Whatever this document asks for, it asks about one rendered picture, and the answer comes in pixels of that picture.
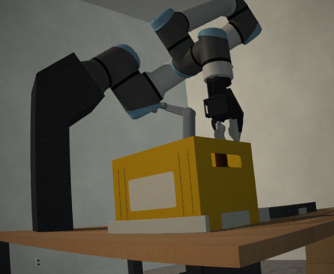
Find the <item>yellow box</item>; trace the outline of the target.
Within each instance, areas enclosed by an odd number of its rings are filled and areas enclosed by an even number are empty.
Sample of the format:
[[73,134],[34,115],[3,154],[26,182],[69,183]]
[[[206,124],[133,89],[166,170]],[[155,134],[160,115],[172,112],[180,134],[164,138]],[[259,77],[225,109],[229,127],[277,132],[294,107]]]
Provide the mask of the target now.
[[112,172],[116,221],[208,215],[214,231],[221,213],[249,210],[260,222],[251,143],[190,136],[119,158]]

